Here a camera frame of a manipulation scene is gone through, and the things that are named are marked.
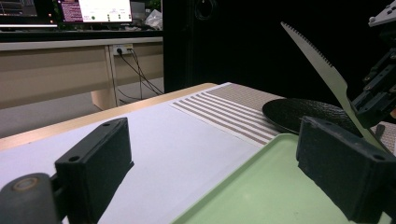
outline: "computer monitor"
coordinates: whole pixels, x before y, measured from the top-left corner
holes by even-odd
[[[0,30],[57,27],[52,0],[0,0]]]
[[[58,0],[63,23],[132,22],[130,0]]]

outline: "light green tray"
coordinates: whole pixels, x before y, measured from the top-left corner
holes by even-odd
[[[297,143],[280,134],[173,223],[351,223],[297,167]]]

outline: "knife blade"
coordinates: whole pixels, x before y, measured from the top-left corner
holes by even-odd
[[[370,129],[365,129],[359,122],[356,112],[349,98],[347,97],[347,83],[335,67],[327,60],[324,55],[302,34],[285,22],[281,25],[289,34],[294,43],[303,52],[305,57],[317,70],[320,77],[330,88],[341,107],[346,111],[352,122],[356,125],[363,138],[373,146],[391,153],[385,145],[375,137]]]

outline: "black plate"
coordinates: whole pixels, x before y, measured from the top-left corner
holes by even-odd
[[[303,116],[309,116],[325,119],[362,137],[344,109],[335,105],[305,99],[277,99],[263,105],[262,113],[283,133],[298,134]]]

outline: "power outlet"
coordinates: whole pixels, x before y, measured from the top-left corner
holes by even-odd
[[[128,49],[132,49],[132,44],[122,44],[122,45],[113,45],[113,55],[119,55],[118,49],[122,50],[122,55],[131,54],[131,51]]]

